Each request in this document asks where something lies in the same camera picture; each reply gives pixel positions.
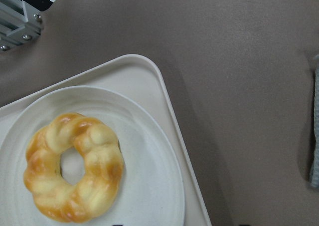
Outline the aluminium frame post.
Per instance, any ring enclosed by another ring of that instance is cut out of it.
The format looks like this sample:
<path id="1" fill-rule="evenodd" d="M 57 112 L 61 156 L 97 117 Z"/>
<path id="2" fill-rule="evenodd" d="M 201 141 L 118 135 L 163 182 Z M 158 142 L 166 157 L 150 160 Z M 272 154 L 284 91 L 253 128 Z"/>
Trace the aluminium frame post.
<path id="1" fill-rule="evenodd" d="M 8 51 L 40 36 L 40 11 L 21 0 L 0 0 L 0 50 Z"/>

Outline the cream rabbit tray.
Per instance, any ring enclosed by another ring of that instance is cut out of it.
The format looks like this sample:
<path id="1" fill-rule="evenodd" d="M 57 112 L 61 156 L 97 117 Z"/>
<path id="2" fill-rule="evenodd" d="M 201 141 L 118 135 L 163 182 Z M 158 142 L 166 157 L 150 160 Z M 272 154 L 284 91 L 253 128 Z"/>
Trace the cream rabbit tray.
<path id="1" fill-rule="evenodd" d="M 158 67 L 140 55 L 124 55 L 23 97 L 0 109 L 0 143 L 3 126 L 11 125 L 31 102 L 53 91 L 74 86 L 90 86 L 121 94 L 141 106 L 167 136 L 180 168 L 185 211 L 182 226 L 211 224 L 194 171 Z"/>

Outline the white plate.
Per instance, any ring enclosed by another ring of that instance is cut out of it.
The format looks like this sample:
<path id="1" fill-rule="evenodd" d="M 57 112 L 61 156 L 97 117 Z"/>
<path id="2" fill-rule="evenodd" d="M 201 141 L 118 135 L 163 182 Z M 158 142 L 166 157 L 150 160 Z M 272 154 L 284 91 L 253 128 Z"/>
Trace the white plate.
<path id="1" fill-rule="evenodd" d="M 181 226 L 185 196 L 172 146 L 153 117 L 131 99 L 110 90 L 66 87 L 31 102 L 0 145 L 0 223 L 3 226 L 56 226 L 35 206 L 23 183 L 25 151 L 32 135 L 56 116 L 78 112 L 113 129 L 124 158 L 117 198 L 89 226 Z"/>

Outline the twisted glazed donut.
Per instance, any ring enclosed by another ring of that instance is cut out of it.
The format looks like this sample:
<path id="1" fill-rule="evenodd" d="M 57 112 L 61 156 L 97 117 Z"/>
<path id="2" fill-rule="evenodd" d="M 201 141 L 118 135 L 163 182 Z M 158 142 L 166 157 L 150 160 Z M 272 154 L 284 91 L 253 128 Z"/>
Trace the twisted glazed donut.
<path id="1" fill-rule="evenodd" d="M 85 169 L 74 185 L 60 171 L 61 156 L 71 148 L 82 156 Z M 32 136 L 25 156 L 24 184 L 45 216 L 59 222 L 83 223 L 112 206 L 124 160 L 118 137 L 100 120 L 78 113 L 62 114 Z"/>

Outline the grey folded cloth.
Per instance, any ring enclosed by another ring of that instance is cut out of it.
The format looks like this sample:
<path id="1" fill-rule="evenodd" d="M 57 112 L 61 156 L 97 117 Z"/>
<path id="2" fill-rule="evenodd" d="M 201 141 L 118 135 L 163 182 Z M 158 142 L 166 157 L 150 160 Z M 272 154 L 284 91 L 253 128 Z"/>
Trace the grey folded cloth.
<path id="1" fill-rule="evenodd" d="M 314 136 L 315 149 L 314 159 L 310 170 L 310 185 L 311 187 L 319 188 L 319 55 L 314 57 L 316 61 L 315 69 L 315 84 L 314 84 Z"/>

